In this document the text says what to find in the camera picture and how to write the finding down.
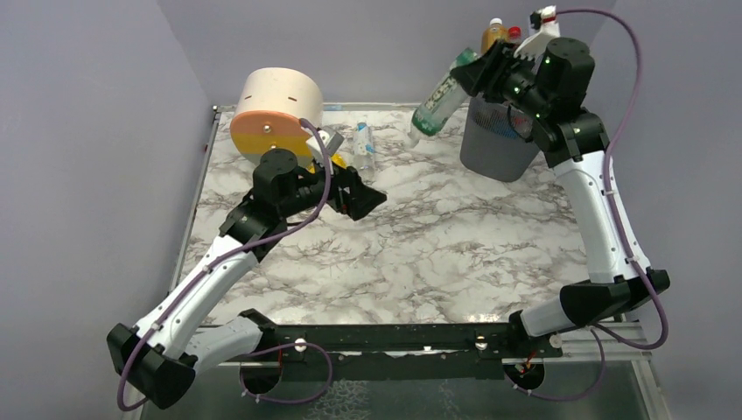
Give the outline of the clear bottle red label front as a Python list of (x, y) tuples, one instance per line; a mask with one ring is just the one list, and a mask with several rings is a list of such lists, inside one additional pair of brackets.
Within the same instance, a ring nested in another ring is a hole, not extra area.
[(522, 29), (519, 26), (511, 26), (507, 29), (507, 39), (512, 44), (522, 42)]

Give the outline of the green plastic bottle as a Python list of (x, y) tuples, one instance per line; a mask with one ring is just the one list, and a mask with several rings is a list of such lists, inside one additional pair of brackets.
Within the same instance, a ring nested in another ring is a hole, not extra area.
[(426, 137), (434, 137), (446, 125), (448, 119), (464, 103), (469, 95), (451, 76), (451, 70), (471, 64), (479, 57), (472, 48), (465, 48), (451, 63), (443, 79), (414, 110), (406, 146), (414, 148)]

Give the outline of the clear bottle white blue label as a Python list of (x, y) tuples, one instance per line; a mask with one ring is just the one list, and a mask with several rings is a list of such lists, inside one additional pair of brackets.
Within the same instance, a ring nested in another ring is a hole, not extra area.
[(358, 122), (353, 133), (353, 165), (362, 176), (375, 175), (375, 147), (371, 129), (365, 122)]

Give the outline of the grey mesh waste bin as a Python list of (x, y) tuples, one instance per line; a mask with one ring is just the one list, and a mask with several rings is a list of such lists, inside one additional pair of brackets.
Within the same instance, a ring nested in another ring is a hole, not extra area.
[(515, 182), (541, 153), (530, 134), (531, 118), (515, 106), (475, 97), (469, 103), (459, 159), (483, 177)]

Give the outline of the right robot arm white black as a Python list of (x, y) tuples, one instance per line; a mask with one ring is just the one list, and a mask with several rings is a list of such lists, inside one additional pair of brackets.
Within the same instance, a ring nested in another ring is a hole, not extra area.
[(565, 190), (584, 243), (586, 280), (511, 315), (516, 331), (529, 338), (657, 304), (670, 285), (667, 271), (653, 269), (624, 219), (609, 136), (600, 117), (582, 104), (594, 67), (585, 43), (556, 38), (545, 46), (536, 70), (528, 59), (515, 56), (515, 45), (496, 42), (482, 57), (450, 71), (469, 96), (509, 102), (530, 118), (530, 139)]

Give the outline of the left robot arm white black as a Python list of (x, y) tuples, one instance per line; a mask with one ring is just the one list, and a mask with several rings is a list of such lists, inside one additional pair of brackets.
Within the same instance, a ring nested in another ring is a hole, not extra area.
[(308, 171), (286, 149), (264, 153), (252, 187), (220, 225), (204, 256), (185, 279), (133, 326), (115, 325), (106, 341), (120, 380), (116, 404), (123, 412), (145, 403), (167, 409), (182, 398), (197, 374), (238, 354), (256, 350), (263, 337), (256, 322), (236, 320), (213, 333), (199, 326), (227, 291), (257, 267), (285, 237), (330, 207), (353, 221), (368, 216), (387, 195), (352, 167), (323, 153)]

